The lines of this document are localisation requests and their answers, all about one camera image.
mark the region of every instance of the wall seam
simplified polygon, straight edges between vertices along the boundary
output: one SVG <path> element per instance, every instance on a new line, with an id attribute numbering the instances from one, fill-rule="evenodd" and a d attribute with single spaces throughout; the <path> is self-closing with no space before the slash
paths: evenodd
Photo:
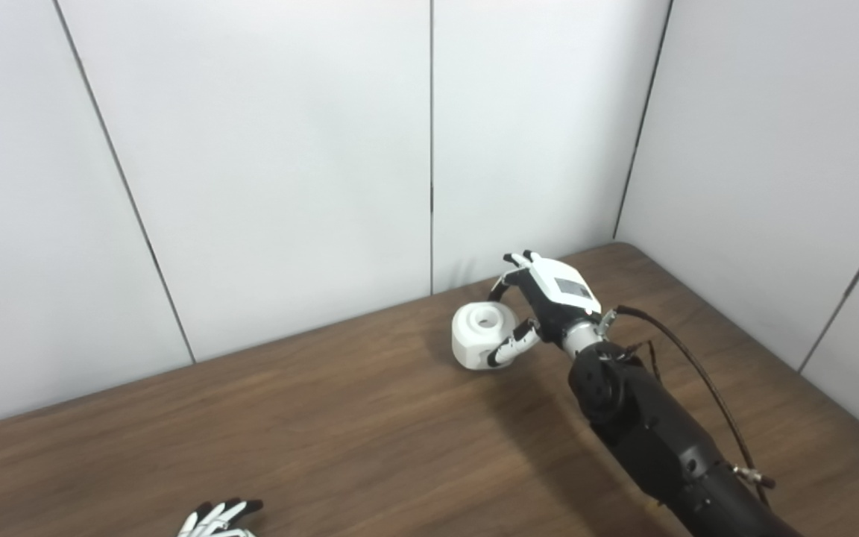
<path id="1" fill-rule="evenodd" d="M 82 83 L 85 86 L 85 91 L 88 92 L 88 99 L 92 103 L 92 109 L 95 110 L 95 116 L 98 118 L 98 125 L 101 127 L 102 135 L 105 137 L 105 143 L 108 145 L 110 155 L 112 155 L 112 160 L 115 163 L 117 174 L 119 174 L 119 180 L 122 180 L 122 186 L 125 189 L 125 193 L 128 195 L 128 201 L 130 207 L 132 207 L 134 218 L 137 220 L 137 224 L 141 230 L 141 236 L 144 238 L 144 244 L 148 249 L 148 254 L 151 255 L 152 262 L 154 263 L 154 270 L 157 272 L 158 281 L 161 282 L 161 286 L 164 288 L 164 295 L 167 297 L 168 305 L 171 307 L 171 314 L 174 316 L 174 322 L 177 323 L 177 329 L 180 331 L 181 339 L 184 341 L 184 347 L 188 351 L 188 358 L 191 358 L 192 364 L 198 363 L 197 358 L 194 356 L 194 351 L 191 349 L 191 342 L 188 340 L 187 332 L 185 332 L 184 325 L 181 323 L 180 316 L 177 314 L 177 308 L 174 306 L 174 299 L 171 296 L 171 290 L 168 288 L 168 283 L 164 279 L 161 265 L 157 261 L 157 255 L 154 253 L 154 247 L 151 245 L 151 238 L 148 237 L 148 231 L 145 228 L 144 220 L 141 218 L 141 213 L 137 210 L 137 204 L 134 201 L 132 190 L 130 190 L 128 179 L 125 177 L 124 168 L 122 168 L 122 160 L 119 159 L 119 153 L 115 149 L 115 143 L 112 142 L 112 136 L 108 132 L 108 125 L 106 125 L 105 118 L 102 116 L 101 109 L 98 106 L 98 99 L 95 98 L 95 91 L 92 89 L 92 83 L 89 81 L 88 75 L 85 73 L 85 65 L 82 64 L 81 55 L 78 53 L 78 47 L 75 45 L 75 40 L 72 39 L 72 31 L 71 28 L 69 28 L 68 21 L 65 20 L 65 13 L 62 11 L 60 4 L 58 4 L 58 0 L 51 0 L 51 4 L 54 6 L 55 14 L 58 15 L 58 21 L 61 23 L 62 31 L 65 33 L 65 40 L 68 41 L 69 48 L 72 50 L 72 56 L 75 57 L 75 65 L 78 66 L 78 74 L 81 76 Z"/>
<path id="2" fill-rule="evenodd" d="M 668 21 L 671 20 L 671 10 L 675 0 L 668 1 L 668 10 L 665 11 L 665 22 L 661 26 L 661 39 L 658 41 L 658 51 L 655 53 L 655 65 L 652 66 L 652 76 L 648 79 L 648 92 L 645 94 L 645 105 L 641 108 L 641 119 L 638 120 L 638 132 L 635 134 L 635 147 L 632 149 L 632 159 L 628 163 L 628 173 L 625 176 L 625 186 L 621 191 L 621 201 L 618 203 L 618 214 L 614 218 L 614 228 L 611 229 L 611 240 L 618 234 L 618 224 L 621 222 L 621 211 L 625 208 L 625 198 L 628 197 L 628 183 L 632 179 L 635 170 L 635 156 L 638 155 L 638 143 L 641 142 L 641 131 L 645 126 L 645 116 L 648 115 L 648 103 L 652 98 L 652 89 L 655 87 L 655 75 L 658 74 L 658 64 L 661 62 L 661 49 L 665 44 L 665 34 L 668 34 Z"/>
<path id="3" fill-rule="evenodd" d="M 814 340 L 814 344 L 811 345 L 811 349 L 808 351 L 807 356 L 804 357 L 804 360 L 802 360 L 801 365 L 798 366 L 798 368 L 797 368 L 798 373 L 804 373 L 804 368 L 808 367 L 808 363 L 809 363 L 809 361 L 811 361 L 811 357 L 814 356 L 814 351 L 817 351 L 817 348 L 821 345 L 821 340 L 823 340 L 824 336 L 826 336 L 826 334 L 828 334 L 828 330 L 830 330 L 831 325 L 834 324 L 834 320 L 837 318 L 838 313 L 841 313 L 841 309 L 844 308 L 844 304 L 846 302 L 846 299 L 848 299 L 848 297 L 850 296 L 850 293 L 853 292 L 853 289 L 856 288 L 858 283 L 859 283 L 859 268 L 857 268 L 857 271 L 855 272 L 855 275 L 853 275 L 853 278 L 850 279 L 850 283 L 848 284 L 848 286 L 844 290 L 844 295 L 841 296 L 840 301 L 837 303 L 837 307 L 834 308 L 833 313 L 831 314 L 831 318 L 829 318 L 828 322 L 825 323 L 824 329 L 821 329 L 821 334 L 818 334 L 818 337 L 817 337 L 817 339 Z"/>

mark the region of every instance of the robot finger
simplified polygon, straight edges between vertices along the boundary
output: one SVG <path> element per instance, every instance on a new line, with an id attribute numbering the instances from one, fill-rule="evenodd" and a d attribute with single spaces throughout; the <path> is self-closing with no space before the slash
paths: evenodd
<path id="1" fill-rule="evenodd" d="M 234 530 L 221 531 L 221 533 L 215 533 L 211 535 L 211 537 L 256 537 L 253 533 L 247 530 L 241 530 L 241 528 L 235 528 Z"/>
<path id="2" fill-rule="evenodd" d="M 214 509 L 211 509 L 211 512 L 207 513 L 207 515 L 201 519 L 201 522 L 198 522 L 198 525 L 195 526 L 194 530 L 192 530 L 190 534 L 188 534 L 188 537 L 207 537 L 211 533 L 214 533 L 218 527 L 212 528 L 211 523 L 214 522 L 217 517 L 221 516 L 221 513 L 224 513 L 229 503 L 238 502 L 241 502 L 238 497 L 232 497 L 232 499 L 227 502 L 218 503 Z"/>
<path id="3" fill-rule="evenodd" d="M 210 502 L 204 502 L 198 506 L 198 508 L 184 520 L 184 524 L 182 524 L 180 530 L 177 531 L 177 537 L 188 537 L 191 534 L 191 531 L 198 525 L 198 521 L 204 518 L 211 509 L 214 509 L 214 506 L 212 506 Z"/>
<path id="4" fill-rule="evenodd" d="M 535 347 L 536 343 L 539 343 L 539 323 L 535 319 L 526 319 L 488 354 L 486 362 L 492 368 L 501 367 Z"/>

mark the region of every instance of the black cable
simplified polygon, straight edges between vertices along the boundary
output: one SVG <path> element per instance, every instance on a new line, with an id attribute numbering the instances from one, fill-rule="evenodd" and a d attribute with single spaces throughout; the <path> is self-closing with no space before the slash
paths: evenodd
<path id="1" fill-rule="evenodd" d="M 682 343 L 681 339 L 678 339 L 678 336 L 675 336 L 675 333 L 672 333 L 672 330 L 668 330 L 664 324 L 661 323 L 655 317 L 650 316 L 648 313 L 642 312 L 642 310 L 636 310 L 635 308 L 630 308 L 628 306 L 618 306 L 614 309 L 614 312 L 620 315 L 629 315 L 631 317 L 638 317 L 653 326 L 657 327 L 657 329 L 661 330 L 661 333 L 665 334 L 668 339 L 671 339 L 671 342 L 678 347 L 679 351 L 685 355 L 685 358 L 688 359 L 688 362 L 691 363 L 692 367 L 695 368 L 695 371 L 698 371 L 699 377 L 705 381 L 705 386 L 708 387 L 708 391 L 711 392 L 711 397 L 714 398 L 715 402 L 718 403 L 718 408 L 722 410 L 722 414 L 725 415 L 725 420 L 727 424 L 729 424 L 729 428 L 731 429 L 731 434 L 734 435 L 734 439 L 737 442 L 737 449 L 740 449 L 740 455 L 744 458 L 744 463 L 746 463 L 749 468 L 756 468 L 754 466 L 754 458 L 751 456 L 751 452 L 747 449 L 747 443 L 744 441 L 744 436 L 740 434 L 740 429 L 737 428 L 737 424 L 734 421 L 733 415 L 731 415 L 731 411 L 725 404 L 725 400 L 722 398 L 722 394 L 718 391 L 718 388 L 715 386 L 715 383 L 711 381 L 711 377 L 708 376 L 708 371 L 705 371 L 705 368 L 702 367 L 702 363 L 698 361 L 698 358 L 688 350 L 688 347 L 685 347 L 685 344 Z M 770 507 L 770 503 L 767 502 L 767 494 L 764 493 L 764 487 L 760 485 L 760 483 L 755 483 L 755 489 L 758 492 L 758 497 L 765 506 Z"/>
<path id="2" fill-rule="evenodd" d="M 658 361 L 655 360 L 655 345 L 652 344 L 651 339 L 645 341 L 645 343 L 648 344 L 648 356 L 652 360 L 652 374 L 655 375 L 655 380 L 658 381 L 658 384 L 661 384 L 661 371 L 658 370 Z"/>
<path id="3" fill-rule="evenodd" d="M 648 357 L 652 363 L 652 374 L 655 375 L 655 380 L 658 381 L 658 384 L 661 384 L 661 370 L 658 370 L 658 361 L 655 360 L 655 345 L 652 344 L 651 339 L 646 340 L 644 343 L 635 343 L 634 345 L 625 347 L 625 356 L 630 357 L 632 354 L 637 353 L 637 350 L 641 349 L 642 345 L 648 345 Z"/>

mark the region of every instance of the robotic arm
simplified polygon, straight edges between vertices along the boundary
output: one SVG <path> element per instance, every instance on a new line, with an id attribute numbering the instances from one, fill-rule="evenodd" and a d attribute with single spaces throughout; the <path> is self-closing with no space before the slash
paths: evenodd
<path id="1" fill-rule="evenodd" d="M 572 266 L 531 251 L 504 259 L 516 268 L 499 278 L 488 299 L 498 302 L 510 286 L 518 286 L 535 319 L 516 327 L 488 355 L 488 366 L 508 364 L 539 339 L 559 346 L 573 358 L 569 387 L 590 428 L 638 487 L 671 509 L 694 537 L 800 537 L 742 483 L 773 487 L 773 480 L 727 462 L 634 350 L 606 338 L 620 313 L 661 323 L 624 307 L 602 315 Z"/>

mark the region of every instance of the robotic hand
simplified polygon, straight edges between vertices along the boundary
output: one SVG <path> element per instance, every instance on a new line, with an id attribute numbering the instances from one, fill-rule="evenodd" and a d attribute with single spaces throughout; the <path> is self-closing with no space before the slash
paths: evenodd
<path id="1" fill-rule="evenodd" d="M 761 486 L 773 487 L 773 480 L 753 469 L 717 389 L 667 327 L 624 306 L 602 315 L 599 301 L 572 266 L 531 251 L 504 259 L 516 268 L 498 279 L 488 299 L 498 302 L 510 286 L 518 286 L 535 319 L 516 327 L 488 355 L 488 366 L 508 364 L 539 339 L 558 345 L 573 358 L 569 387 L 590 428 L 638 487 L 671 509 L 694 537 L 800 537 L 768 509 Z M 747 468 L 726 461 L 705 429 L 644 368 L 635 348 L 607 340 L 608 327 L 620 314 L 651 322 L 679 346 L 722 407 Z M 742 480 L 757 486 L 760 500 Z"/>
<path id="2" fill-rule="evenodd" d="M 231 527 L 243 516 L 259 510 L 260 507 L 263 507 L 260 500 L 241 500 L 237 497 L 218 503 L 217 506 L 211 506 L 208 502 L 202 503 L 188 515 L 177 537 L 255 537 L 248 530 Z"/>

